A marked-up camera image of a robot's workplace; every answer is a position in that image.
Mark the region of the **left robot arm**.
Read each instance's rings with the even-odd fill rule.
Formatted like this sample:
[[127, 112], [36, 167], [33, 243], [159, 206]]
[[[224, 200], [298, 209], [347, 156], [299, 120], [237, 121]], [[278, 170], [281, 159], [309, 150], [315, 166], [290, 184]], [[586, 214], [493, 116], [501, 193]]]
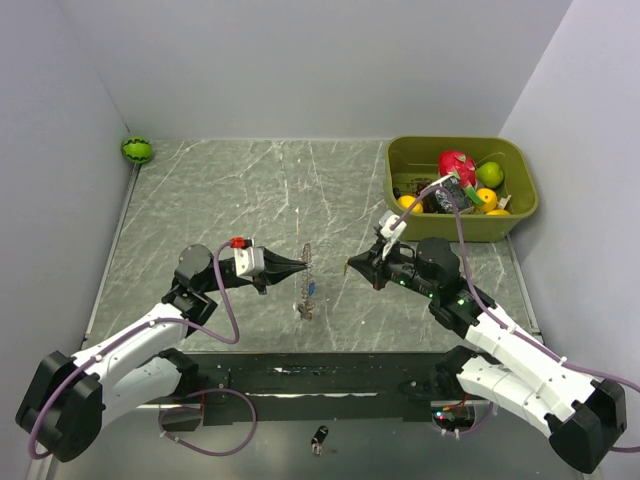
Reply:
[[34, 460], [53, 456], [75, 459], [111, 421], [156, 398], [191, 399], [198, 378], [187, 359], [172, 346], [201, 332], [221, 343], [240, 340], [236, 317], [233, 335], [223, 337], [205, 324], [217, 308], [210, 293], [231, 305], [230, 288], [251, 286], [264, 295], [268, 287], [308, 269], [253, 240], [235, 237], [222, 245], [233, 255], [221, 259], [206, 246], [187, 246], [179, 255], [170, 290], [139, 320], [108, 339], [73, 355], [54, 351], [43, 358], [16, 413], [16, 423], [29, 435]]

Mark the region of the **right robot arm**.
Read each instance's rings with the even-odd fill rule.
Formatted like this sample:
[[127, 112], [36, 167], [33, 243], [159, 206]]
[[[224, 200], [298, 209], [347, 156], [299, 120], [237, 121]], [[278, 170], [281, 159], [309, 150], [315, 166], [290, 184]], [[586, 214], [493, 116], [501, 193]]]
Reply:
[[569, 364], [523, 330], [461, 275], [448, 241], [427, 238], [410, 247], [378, 240], [347, 264], [376, 290], [392, 282], [421, 295], [436, 321], [465, 341], [438, 367], [444, 396], [468, 393], [509, 411], [585, 474], [614, 451], [627, 426], [620, 381]]

